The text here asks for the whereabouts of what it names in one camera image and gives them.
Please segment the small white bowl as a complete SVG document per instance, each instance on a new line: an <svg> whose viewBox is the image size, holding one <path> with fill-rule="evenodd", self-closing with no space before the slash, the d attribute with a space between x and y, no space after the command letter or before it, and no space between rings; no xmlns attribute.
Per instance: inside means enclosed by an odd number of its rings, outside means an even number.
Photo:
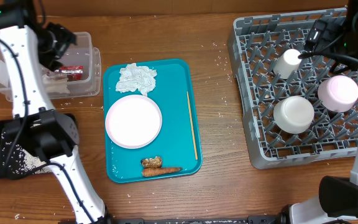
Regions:
<svg viewBox="0 0 358 224"><path fill-rule="evenodd" d="M300 134L311 125L314 108L306 98L291 96L276 104L273 118L281 130L290 134Z"/></svg>

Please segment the large white plate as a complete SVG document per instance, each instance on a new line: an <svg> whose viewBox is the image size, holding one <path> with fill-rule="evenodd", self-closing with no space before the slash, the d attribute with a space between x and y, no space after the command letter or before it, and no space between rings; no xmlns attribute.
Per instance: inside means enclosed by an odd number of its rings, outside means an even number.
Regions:
<svg viewBox="0 0 358 224"><path fill-rule="evenodd" d="M110 140L126 149L150 144L162 128L158 105L143 95L128 95L117 100L105 117L105 130Z"/></svg>

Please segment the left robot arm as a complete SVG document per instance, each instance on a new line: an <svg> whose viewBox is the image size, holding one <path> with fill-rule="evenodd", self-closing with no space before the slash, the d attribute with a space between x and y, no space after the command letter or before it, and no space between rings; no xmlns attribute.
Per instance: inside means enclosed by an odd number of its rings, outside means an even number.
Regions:
<svg viewBox="0 0 358 224"><path fill-rule="evenodd" d="M76 223L112 223L81 162L75 120L55 109L42 80L42 68L60 68L59 60L72 44L76 35L67 28L37 20L32 1L0 4L0 51L13 96L12 119L3 129L12 142L0 158L0 174L11 174L11 154L20 145L55 175Z"/></svg>

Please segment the black rectangular tray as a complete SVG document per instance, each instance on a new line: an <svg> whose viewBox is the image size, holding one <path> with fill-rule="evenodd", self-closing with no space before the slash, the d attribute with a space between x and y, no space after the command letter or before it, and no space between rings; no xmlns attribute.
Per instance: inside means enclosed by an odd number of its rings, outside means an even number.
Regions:
<svg viewBox="0 0 358 224"><path fill-rule="evenodd" d="M25 126L29 126L29 123L35 121L39 116L33 114L31 116L25 116L23 118L14 118L10 120L1 120L0 121L0 179L11 179L11 180L19 180L26 178L27 176L38 174L40 170L48 167L48 164L44 164L41 166L37 166L36 168L32 168L27 172L20 171L19 166L16 164L11 165L9 168L11 171L8 171L8 167L3 165L5 162L4 156L8 155L8 153L4 150L6 142L3 142L2 135L4 134L5 126L9 126L9 124L18 124L19 128L24 124Z"/></svg>

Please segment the white tissue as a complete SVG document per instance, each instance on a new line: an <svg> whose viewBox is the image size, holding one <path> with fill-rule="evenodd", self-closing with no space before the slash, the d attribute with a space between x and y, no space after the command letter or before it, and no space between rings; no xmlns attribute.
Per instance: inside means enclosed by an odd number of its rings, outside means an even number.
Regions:
<svg viewBox="0 0 358 224"><path fill-rule="evenodd" d="M48 76L47 73L42 75L42 80L47 93L69 94L67 87L68 78L54 78Z"/></svg>
<svg viewBox="0 0 358 224"><path fill-rule="evenodd" d="M156 86L157 71L147 66L131 63L121 68L119 74L116 91L120 93L139 91L143 96L147 96Z"/></svg>

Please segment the carrot piece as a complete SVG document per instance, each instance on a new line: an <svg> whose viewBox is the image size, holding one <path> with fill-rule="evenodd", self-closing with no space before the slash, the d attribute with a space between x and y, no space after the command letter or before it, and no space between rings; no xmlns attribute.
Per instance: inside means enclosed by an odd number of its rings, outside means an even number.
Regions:
<svg viewBox="0 0 358 224"><path fill-rule="evenodd" d="M181 167L159 167L159 168L145 168L142 171L143 177L155 177L165 174L172 174L181 171Z"/></svg>

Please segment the white cup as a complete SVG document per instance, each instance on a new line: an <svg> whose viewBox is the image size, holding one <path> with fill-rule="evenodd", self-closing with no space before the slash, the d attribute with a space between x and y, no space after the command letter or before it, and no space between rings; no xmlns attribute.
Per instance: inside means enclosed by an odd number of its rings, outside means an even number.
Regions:
<svg viewBox="0 0 358 224"><path fill-rule="evenodd" d="M296 49L286 50L277 60L273 68L274 74L280 74L280 78L288 79L292 72L298 70L301 63L301 59L298 58L300 55L301 52Z"/></svg>

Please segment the brown food scrap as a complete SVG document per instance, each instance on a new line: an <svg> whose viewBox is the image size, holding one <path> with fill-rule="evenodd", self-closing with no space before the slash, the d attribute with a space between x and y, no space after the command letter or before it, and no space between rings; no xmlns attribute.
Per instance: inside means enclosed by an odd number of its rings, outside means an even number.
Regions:
<svg viewBox="0 0 358 224"><path fill-rule="evenodd" d="M159 156L156 156L154 158L145 158L142 159L141 162L142 167L147 168L161 168L162 167L162 158Z"/></svg>

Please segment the pile of white rice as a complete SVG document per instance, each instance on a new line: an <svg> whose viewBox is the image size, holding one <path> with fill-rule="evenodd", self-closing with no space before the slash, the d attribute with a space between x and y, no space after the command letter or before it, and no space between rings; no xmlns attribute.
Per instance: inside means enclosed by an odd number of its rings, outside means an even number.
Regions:
<svg viewBox="0 0 358 224"><path fill-rule="evenodd" d="M6 132L3 131L1 133L2 167L5 167L6 156L8 155L11 146L12 141L8 138ZM12 178L20 177L44 164L45 162L42 162L38 157L32 156L20 144L16 144L15 149L10 155L7 174Z"/></svg>

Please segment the teal serving tray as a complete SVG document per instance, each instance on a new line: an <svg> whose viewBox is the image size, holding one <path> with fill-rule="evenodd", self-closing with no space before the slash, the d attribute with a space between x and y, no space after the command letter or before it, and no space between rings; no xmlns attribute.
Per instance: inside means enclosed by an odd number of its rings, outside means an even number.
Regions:
<svg viewBox="0 0 358 224"><path fill-rule="evenodd" d="M108 177L118 183L145 181L142 176L141 160L162 158L163 167L181 167L182 170L165 174L164 178L192 175L198 172L203 156L196 105L188 64L179 58L140 62L157 71L156 87L148 93L162 112L162 128L150 144L140 149L126 149L105 138L106 172ZM198 160L195 160L191 125L186 92L189 92Z"/></svg>

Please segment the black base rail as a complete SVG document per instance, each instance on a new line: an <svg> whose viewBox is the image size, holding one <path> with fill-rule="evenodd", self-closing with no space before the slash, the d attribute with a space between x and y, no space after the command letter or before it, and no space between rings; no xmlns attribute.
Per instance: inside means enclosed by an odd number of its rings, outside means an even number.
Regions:
<svg viewBox="0 0 358 224"><path fill-rule="evenodd" d="M280 224L288 223L281 215L251 215L247 218L175 218L145 220L143 218L113 218L113 224Z"/></svg>

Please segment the grey dishwasher rack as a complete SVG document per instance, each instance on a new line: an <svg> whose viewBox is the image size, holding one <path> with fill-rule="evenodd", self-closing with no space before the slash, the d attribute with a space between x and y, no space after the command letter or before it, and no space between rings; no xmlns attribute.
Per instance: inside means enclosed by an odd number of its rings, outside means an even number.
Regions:
<svg viewBox="0 0 358 224"><path fill-rule="evenodd" d="M344 8L237 18L228 39L232 72L241 94L242 122L252 165L258 169L299 166L354 157L358 144L358 105L344 113L327 110L318 98L319 85L331 77L333 60L304 59L286 80L273 73L288 49L303 51L317 19L341 23ZM306 98L314 108L311 126L303 133L282 131L273 118L277 103Z"/></svg>

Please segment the wooden chopstick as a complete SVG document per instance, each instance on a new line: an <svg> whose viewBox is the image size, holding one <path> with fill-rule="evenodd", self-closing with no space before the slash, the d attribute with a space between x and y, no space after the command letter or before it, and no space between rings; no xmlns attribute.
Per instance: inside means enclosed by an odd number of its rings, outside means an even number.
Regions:
<svg viewBox="0 0 358 224"><path fill-rule="evenodd" d="M191 112L191 104L190 104L190 96L189 92L186 92L186 98L188 103L188 112L189 112L189 118L190 118L190 125L191 125L191 135L192 135L192 141L193 141L193 148L195 153L195 160L198 160L198 153L197 153L197 147L196 147L196 139L195 139L195 132L194 132L194 126L193 126L193 118L192 118L192 112Z"/></svg>

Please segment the clear plastic storage bin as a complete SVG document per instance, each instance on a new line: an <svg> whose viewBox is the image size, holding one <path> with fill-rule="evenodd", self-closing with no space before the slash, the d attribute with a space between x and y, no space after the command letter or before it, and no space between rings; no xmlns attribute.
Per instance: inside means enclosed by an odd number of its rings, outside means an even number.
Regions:
<svg viewBox="0 0 358 224"><path fill-rule="evenodd" d="M87 32L77 32L76 45L71 45L65 55L59 60L64 66L83 66L81 80L68 81L69 94L48 93L49 98L76 98L94 96L100 91L101 86L101 57L99 49L94 47L91 35ZM42 75L58 78L54 72L42 67ZM7 66L2 53L0 53L0 93L7 101L12 101L12 91Z"/></svg>

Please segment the red snack wrapper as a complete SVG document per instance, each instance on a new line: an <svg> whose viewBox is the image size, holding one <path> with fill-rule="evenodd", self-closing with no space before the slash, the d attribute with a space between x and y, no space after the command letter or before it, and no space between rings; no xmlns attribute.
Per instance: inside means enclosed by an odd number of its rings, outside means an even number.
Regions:
<svg viewBox="0 0 358 224"><path fill-rule="evenodd" d="M81 80L83 74L83 66L64 66L55 70L54 73L59 79L67 78L68 81L78 81Z"/></svg>

